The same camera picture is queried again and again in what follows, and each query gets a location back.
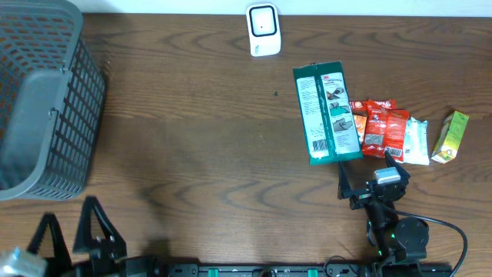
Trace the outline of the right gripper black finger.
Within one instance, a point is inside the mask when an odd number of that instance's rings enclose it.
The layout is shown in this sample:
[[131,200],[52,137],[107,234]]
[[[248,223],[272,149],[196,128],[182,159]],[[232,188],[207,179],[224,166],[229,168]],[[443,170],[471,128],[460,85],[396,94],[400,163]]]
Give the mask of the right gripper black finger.
[[394,167],[396,169],[400,169],[400,164],[393,158],[393,156],[389,153],[388,150],[384,152],[385,162],[388,168]]
[[344,168],[343,162],[338,163],[339,169],[339,182],[337,189],[337,198],[338,199],[348,199],[351,197],[351,186],[348,181],[347,173]]

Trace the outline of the light blue snack packet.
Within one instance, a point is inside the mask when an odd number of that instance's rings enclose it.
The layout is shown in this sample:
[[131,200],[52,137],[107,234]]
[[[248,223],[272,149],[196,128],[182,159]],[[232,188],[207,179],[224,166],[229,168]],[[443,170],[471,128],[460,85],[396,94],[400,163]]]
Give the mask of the light blue snack packet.
[[404,136],[404,163],[429,165],[427,150],[427,121],[419,121],[413,117],[407,120]]

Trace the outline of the orange snack box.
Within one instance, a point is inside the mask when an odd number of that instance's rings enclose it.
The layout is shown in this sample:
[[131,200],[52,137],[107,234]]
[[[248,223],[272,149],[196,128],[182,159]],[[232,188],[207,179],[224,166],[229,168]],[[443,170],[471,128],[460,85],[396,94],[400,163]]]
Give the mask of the orange snack box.
[[353,117],[354,117],[354,124],[357,129],[357,136],[360,144],[362,145],[364,141],[367,117],[364,115],[353,115]]

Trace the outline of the green yellow juice carton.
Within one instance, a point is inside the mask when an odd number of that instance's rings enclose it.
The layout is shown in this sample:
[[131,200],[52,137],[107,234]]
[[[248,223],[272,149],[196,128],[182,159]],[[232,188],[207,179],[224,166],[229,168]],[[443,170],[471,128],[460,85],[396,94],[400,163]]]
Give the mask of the green yellow juice carton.
[[432,160],[446,164],[457,157],[468,120],[469,116],[459,111],[454,111],[445,118],[430,157]]

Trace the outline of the green snack bag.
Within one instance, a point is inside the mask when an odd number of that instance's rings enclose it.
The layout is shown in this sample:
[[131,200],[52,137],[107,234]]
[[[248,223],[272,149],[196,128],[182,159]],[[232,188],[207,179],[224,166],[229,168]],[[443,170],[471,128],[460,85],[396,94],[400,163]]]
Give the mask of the green snack bag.
[[361,144],[340,62],[293,69],[310,165],[362,157]]

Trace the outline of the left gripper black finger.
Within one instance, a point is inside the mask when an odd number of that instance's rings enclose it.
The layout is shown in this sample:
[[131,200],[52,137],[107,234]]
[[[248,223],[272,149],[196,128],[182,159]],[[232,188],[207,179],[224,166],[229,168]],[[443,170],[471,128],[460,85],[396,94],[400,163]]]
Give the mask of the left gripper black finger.
[[[40,253],[42,246],[51,246],[48,255]],[[43,258],[48,263],[48,269],[71,269],[71,257],[68,252],[61,227],[53,213],[46,212],[32,240],[28,244],[27,251]]]
[[84,200],[73,252],[90,256],[127,255],[125,240],[112,225],[95,196],[87,196]]

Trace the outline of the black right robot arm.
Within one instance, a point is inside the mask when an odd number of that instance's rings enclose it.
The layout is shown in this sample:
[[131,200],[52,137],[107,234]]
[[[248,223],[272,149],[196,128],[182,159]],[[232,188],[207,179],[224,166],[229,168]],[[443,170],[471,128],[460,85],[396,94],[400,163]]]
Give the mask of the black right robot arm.
[[367,214],[367,237],[380,257],[359,267],[359,276],[420,276],[419,261],[427,257],[428,224],[414,216],[400,218],[394,203],[406,194],[411,175],[385,152],[387,167],[374,172],[363,189],[351,188],[342,162],[338,163],[337,197],[348,199],[352,210]]

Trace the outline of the red snack stick packet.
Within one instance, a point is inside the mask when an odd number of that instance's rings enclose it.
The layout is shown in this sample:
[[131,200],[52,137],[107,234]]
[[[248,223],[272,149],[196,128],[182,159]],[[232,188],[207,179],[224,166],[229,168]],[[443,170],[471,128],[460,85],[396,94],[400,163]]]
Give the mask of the red snack stick packet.
[[366,112],[369,105],[377,105],[385,109],[396,109],[397,103],[393,99],[376,101],[372,99],[363,101],[349,101],[351,109],[353,112]]

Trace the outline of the red chips bag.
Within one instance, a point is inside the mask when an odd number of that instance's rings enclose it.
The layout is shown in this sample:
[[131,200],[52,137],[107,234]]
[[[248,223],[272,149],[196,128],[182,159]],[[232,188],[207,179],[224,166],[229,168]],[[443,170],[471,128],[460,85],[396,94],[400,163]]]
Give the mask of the red chips bag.
[[410,114],[389,109],[372,99],[367,101],[367,123],[361,151],[363,155],[384,158],[385,152],[397,162],[404,161],[404,137]]

